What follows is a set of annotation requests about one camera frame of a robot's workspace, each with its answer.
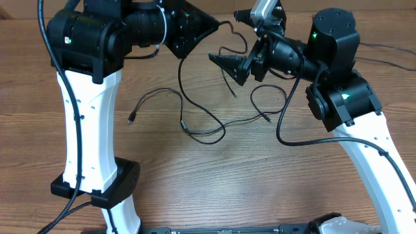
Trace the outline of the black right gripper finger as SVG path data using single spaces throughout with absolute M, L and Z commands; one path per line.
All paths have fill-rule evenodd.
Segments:
M 240 86 L 243 86 L 250 74 L 249 57 L 237 55 L 217 55 L 209 53 L 209 60 L 222 68 Z
M 234 11 L 233 15 L 234 18 L 237 22 L 241 22 L 244 23 L 248 26 L 250 26 L 251 28 L 254 28 L 254 23 L 250 17 L 250 13 L 251 10 L 250 9 L 246 9 L 246 10 L 236 10 Z

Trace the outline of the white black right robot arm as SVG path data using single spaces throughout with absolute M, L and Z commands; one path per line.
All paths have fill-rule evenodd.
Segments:
M 326 8 L 313 16 L 307 43 L 285 37 L 278 1 L 258 1 L 235 19 L 254 28 L 257 41 L 246 57 L 210 55 L 239 85 L 250 75 L 262 81 L 270 69 L 309 81 L 306 98 L 313 116 L 342 145 L 367 189 L 379 225 L 330 213 L 295 228 L 296 233 L 414 233 L 415 182 L 388 130 L 382 104 L 354 69 L 360 44 L 351 12 Z

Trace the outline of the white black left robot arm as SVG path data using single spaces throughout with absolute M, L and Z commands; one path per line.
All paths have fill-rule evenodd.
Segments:
M 187 1 L 68 1 L 50 20 L 37 3 L 38 24 L 57 71 L 66 121 L 66 165 L 54 195 L 74 202 L 88 194 L 107 233 L 140 233 L 133 191 L 140 165 L 114 154 L 114 106 L 132 48 L 165 45 L 184 59 L 219 27 Z

